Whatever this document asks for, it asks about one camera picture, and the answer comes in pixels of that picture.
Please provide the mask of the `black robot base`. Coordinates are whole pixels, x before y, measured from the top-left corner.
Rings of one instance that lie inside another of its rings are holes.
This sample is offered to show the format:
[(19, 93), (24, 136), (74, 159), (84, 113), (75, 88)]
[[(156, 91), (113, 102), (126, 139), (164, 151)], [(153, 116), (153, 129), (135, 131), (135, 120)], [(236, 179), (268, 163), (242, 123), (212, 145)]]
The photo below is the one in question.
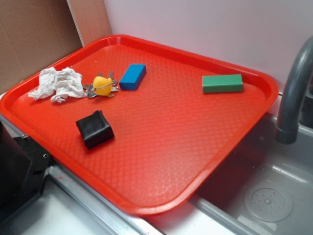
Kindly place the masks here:
[(51, 154), (29, 136), (12, 137), (0, 124), (0, 224), (3, 225), (44, 190)]

